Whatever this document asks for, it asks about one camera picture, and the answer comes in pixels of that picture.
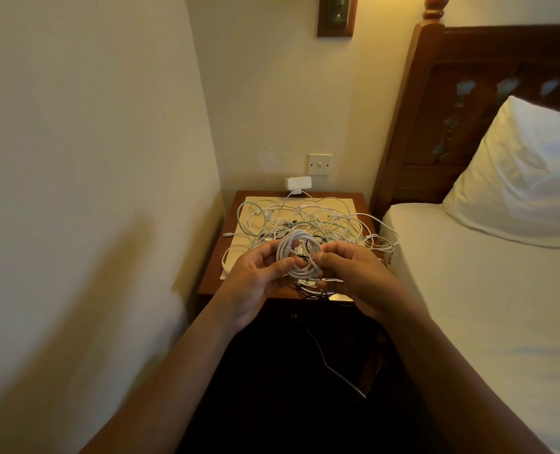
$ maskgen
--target white bedsheet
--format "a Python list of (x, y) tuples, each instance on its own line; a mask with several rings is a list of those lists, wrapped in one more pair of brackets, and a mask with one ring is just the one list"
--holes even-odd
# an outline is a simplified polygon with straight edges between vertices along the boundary
[(390, 269), (503, 401), (560, 450), (560, 249), (466, 228), (441, 205), (400, 204)]

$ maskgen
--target left hand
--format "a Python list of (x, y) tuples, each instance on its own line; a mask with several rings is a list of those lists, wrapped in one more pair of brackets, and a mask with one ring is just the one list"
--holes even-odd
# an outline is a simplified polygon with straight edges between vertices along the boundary
[[(240, 256), (211, 300), (211, 304), (229, 311), (236, 333), (252, 322), (267, 298), (295, 282), (291, 276), (285, 276), (293, 266), (306, 266), (293, 253), (276, 261), (279, 243), (279, 240), (266, 242)], [(291, 247), (298, 245), (299, 241), (295, 240)]]

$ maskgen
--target forearm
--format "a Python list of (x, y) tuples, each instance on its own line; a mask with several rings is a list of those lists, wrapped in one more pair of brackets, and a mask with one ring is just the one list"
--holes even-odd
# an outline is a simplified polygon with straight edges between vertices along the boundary
[(412, 300), (383, 316), (406, 370), (457, 452), (549, 453)]
[(229, 319), (211, 301), (155, 373), (81, 452), (174, 452), (233, 337)]

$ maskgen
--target white pillow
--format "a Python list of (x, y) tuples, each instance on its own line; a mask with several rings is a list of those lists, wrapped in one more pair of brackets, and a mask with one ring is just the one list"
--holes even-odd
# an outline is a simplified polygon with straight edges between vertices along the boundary
[(560, 112), (508, 98), (443, 205), (470, 228), (560, 247)]

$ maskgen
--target table top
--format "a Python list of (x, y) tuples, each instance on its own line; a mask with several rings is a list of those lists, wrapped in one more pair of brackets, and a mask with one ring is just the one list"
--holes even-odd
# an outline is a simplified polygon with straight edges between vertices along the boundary
[[(307, 191), (312, 197), (315, 198), (323, 198), (323, 197), (338, 197), (340, 199), (352, 199), (354, 202), (354, 206), (356, 208), (356, 212), (358, 213), (370, 213), (368, 211), (368, 205), (366, 204), (366, 199), (361, 192), (315, 192), (315, 191)], [(221, 267), (221, 259), (223, 258), (223, 254), (231, 245), (231, 237), (223, 237), (223, 234), (226, 232), (234, 232), (236, 230), (236, 226), (238, 225), (238, 207), (239, 205), (246, 200), (248, 196), (261, 196), (261, 197), (284, 197), (288, 194), (288, 191), (248, 191), (248, 190), (241, 190), (236, 192), (236, 196), (234, 197), (234, 201), (231, 203), (231, 207), (227, 212), (227, 218), (225, 219), (225, 223), (223, 224), (223, 228), (219, 233), (217, 238), (217, 243), (215, 244), (215, 249), (213, 250), (213, 254), (208, 262), (208, 266), (202, 277), (202, 281), (200, 282), (200, 287), (198, 288), (198, 295), (203, 296), (213, 296), (223, 281), (219, 278), (221, 276), (222, 267)], [(303, 197), (303, 195), (292, 195), (291, 197)], [(368, 228), (371, 230), (374, 229), (373, 221), (366, 216), (359, 217), (361, 221), (366, 223)], [(302, 299), (301, 296), (296, 292), (296, 290), (292, 287), (284, 287), (283, 289), (279, 290), (275, 298), (280, 299), (293, 299), (299, 300)]]

